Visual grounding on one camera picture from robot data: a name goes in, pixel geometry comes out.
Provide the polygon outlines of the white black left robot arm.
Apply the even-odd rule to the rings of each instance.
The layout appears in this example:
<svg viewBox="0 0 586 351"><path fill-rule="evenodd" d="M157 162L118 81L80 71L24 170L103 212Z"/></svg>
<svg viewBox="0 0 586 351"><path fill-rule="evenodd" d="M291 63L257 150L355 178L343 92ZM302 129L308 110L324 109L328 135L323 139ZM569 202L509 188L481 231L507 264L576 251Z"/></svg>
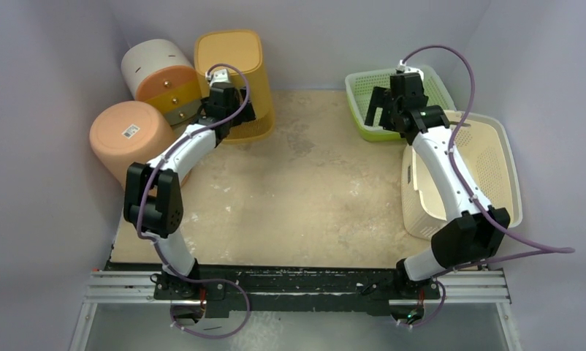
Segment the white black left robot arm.
<svg viewBox="0 0 586 351"><path fill-rule="evenodd" d="M174 278L172 288L184 299L197 296L204 281L180 232L181 182L232 127L255 119L250 93L249 86L212 84L180 137L162 154L146 163L134 162L126 172L123 217L134 226L138 238L154 247L163 276Z"/></svg>

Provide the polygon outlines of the green perforated plastic basket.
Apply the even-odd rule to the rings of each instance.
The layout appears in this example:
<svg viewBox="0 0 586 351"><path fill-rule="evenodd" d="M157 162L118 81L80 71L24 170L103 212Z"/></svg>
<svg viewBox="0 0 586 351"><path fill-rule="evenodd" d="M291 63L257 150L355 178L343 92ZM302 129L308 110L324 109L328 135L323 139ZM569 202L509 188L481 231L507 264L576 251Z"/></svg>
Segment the green perforated plastic basket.
<svg viewBox="0 0 586 351"><path fill-rule="evenodd" d="M432 67L422 65L423 87L429 97L429 105L439 105L443 109L455 110L453 99L443 81ZM376 69L366 72L351 73L345 77L346 97L354 125L362 139L368 142L386 142L398 140L399 134L382 129L379 125L381 110L376 111L373 125L365 124L368 105L376 86L389 88L389 78L396 73L395 68Z"/></svg>

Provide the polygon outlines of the cream perforated laundry basket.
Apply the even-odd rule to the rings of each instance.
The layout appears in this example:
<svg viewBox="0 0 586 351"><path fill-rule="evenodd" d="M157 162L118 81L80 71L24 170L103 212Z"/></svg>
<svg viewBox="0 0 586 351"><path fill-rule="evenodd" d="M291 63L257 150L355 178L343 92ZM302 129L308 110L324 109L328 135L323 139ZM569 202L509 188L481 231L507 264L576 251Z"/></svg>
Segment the cream perforated laundry basket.
<svg viewBox="0 0 586 351"><path fill-rule="evenodd" d="M496 208L505 208L510 228L522 222L522 200L517 170L503 125L495 118L469 114L455 138L469 173L476 185ZM403 152L401 200L406 232L430 240L446 224L439 192L412 147Z"/></svg>

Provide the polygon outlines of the peach plastic bucket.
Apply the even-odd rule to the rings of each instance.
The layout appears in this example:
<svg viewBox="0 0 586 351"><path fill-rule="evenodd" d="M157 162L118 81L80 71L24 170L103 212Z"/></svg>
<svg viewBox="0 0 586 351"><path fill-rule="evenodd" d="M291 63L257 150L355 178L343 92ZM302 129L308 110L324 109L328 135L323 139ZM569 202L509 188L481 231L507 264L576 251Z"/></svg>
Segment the peach plastic bucket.
<svg viewBox="0 0 586 351"><path fill-rule="evenodd" d="M126 188L128 167L145 164L162 154L183 133L187 121L172 126L146 102L125 101L103 110L89 132L92 151L114 178Z"/></svg>

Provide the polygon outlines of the yellow orange slatted bin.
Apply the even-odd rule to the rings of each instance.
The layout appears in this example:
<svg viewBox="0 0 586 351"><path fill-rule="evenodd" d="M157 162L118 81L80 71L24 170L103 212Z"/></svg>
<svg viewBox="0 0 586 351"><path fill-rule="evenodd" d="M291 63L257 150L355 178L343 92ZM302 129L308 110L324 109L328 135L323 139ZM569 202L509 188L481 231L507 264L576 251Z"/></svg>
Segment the yellow orange slatted bin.
<svg viewBox="0 0 586 351"><path fill-rule="evenodd" d="M203 97L208 95L205 73L214 64L239 69L250 86L250 102L256 119L233 127L225 143L250 143L268 137L275 126L275 111L259 35L249 29L203 34L194 44L194 68Z"/></svg>

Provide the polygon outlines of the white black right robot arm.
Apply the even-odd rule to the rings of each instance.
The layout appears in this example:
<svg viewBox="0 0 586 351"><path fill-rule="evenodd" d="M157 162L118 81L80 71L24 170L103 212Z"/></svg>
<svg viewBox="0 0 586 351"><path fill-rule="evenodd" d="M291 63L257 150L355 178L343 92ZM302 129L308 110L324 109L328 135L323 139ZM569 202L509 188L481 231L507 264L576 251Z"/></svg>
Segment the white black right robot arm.
<svg viewBox="0 0 586 351"><path fill-rule="evenodd" d="M433 235L430 248L397 262L393 287L410 298L422 283L466 263L495 256L509 226L505 208L495 208L486 195L474 189L464 161L452 139L454 129L444 110L428 105L422 76L399 69L389 87L374 87L368 115L381 110L379 126L397 132L422 158L444 205L447 224Z"/></svg>

